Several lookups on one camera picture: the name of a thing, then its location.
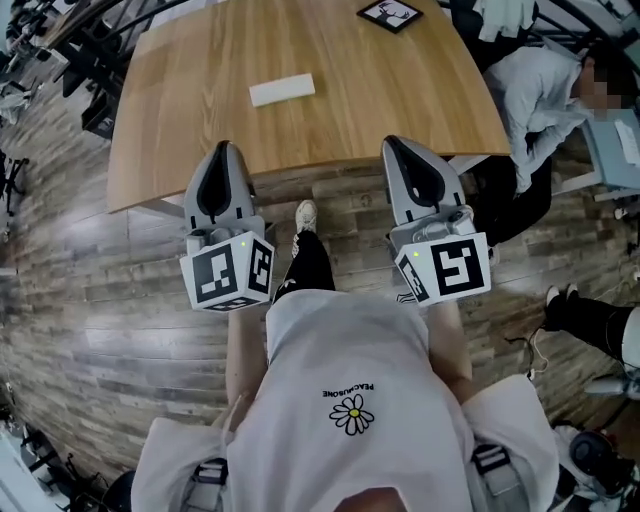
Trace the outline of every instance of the light blue table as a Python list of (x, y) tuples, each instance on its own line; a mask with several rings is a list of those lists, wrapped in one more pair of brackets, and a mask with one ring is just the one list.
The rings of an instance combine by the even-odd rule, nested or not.
[(593, 171), (563, 181), (554, 188), (553, 195), (565, 194), (592, 185), (604, 184), (614, 189), (594, 196), (596, 201), (617, 199), (640, 194), (640, 167), (628, 164), (622, 152), (622, 144), (613, 122), (622, 119), (633, 128), (636, 143), (640, 146), (640, 124), (634, 111), (611, 110), (606, 120), (589, 119), (582, 126), (582, 133), (587, 142)]

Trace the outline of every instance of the person's black trousers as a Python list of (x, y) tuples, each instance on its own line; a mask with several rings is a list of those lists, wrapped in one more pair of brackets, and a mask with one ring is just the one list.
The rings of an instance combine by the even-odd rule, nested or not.
[(474, 168), (480, 188), (476, 228), (493, 247), (538, 222), (551, 207), (551, 157), (531, 176), (531, 186), (518, 197), (516, 167), (508, 156), (489, 157)]
[(335, 290), (329, 255), (312, 231), (302, 231), (293, 239), (298, 254), (293, 258), (283, 283), (273, 298), (275, 304), (283, 295), (304, 289)]
[(548, 331), (566, 331), (622, 361), (622, 336), (632, 307), (617, 307), (572, 293), (560, 295), (547, 306)]

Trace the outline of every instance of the wooden floor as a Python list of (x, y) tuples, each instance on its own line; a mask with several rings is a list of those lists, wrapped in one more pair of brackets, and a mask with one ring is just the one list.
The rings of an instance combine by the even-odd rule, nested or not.
[[(154, 417), (205, 423), (225, 406), (227, 326), (222, 316), (190, 309), (178, 264), (180, 223), (105, 213), (109, 144), (80, 130), (88, 101), (84, 90), (63, 99), (59, 84), (46, 83), (19, 124), (0, 134), (9, 156), (31, 159), (28, 194), (1, 249), (2, 263), (16, 265), (19, 276), (0, 284), (0, 363), (19, 414), (86, 471), (112, 480), (135, 467)], [(579, 137), (556, 167), (569, 175), (589, 170)], [(278, 276), (290, 260), (296, 204), (313, 197), (338, 288), (406, 291), (383, 240), (393, 221), (379, 165), (289, 172), (261, 178), (256, 188), (262, 214), (276, 223)], [(625, 256), (633, 233), (612, 210), (586, 193), (565, 195), (542, 222), (501, 246), (493, 290), (462, 302), (482, 383), (523, 371), (523, 344), (505, 338), (540, 324), (551, 284), (577, 281), (585, 295), (617, 304), (635, 296), (636, 263)], [(582, 388), (615, 364), (568, 335), (543, 333), (539, 346), (551, 362), (536, 380), (550, 419), (602, 423), (620, 401), (590, 398)], [(624, 425), (618, 431), (624, 436)]]

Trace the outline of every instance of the white cube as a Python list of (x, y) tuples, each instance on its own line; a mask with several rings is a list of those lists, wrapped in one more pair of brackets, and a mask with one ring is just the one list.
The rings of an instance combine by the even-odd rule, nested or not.
[(491, 290), (484, 233), (404, 245), (395, 263), (421, 306)]
[(274, 249), (248, 231), (180, 259), (193, 309), (226, 313), (270, 300)]

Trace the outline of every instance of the picture frame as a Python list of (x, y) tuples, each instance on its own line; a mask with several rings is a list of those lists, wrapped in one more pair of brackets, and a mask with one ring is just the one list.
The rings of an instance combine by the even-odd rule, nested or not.
[(401, 0), (377, 0), (357, 12), (365, 20), (397, 34), (423, 16), (423, 12)]

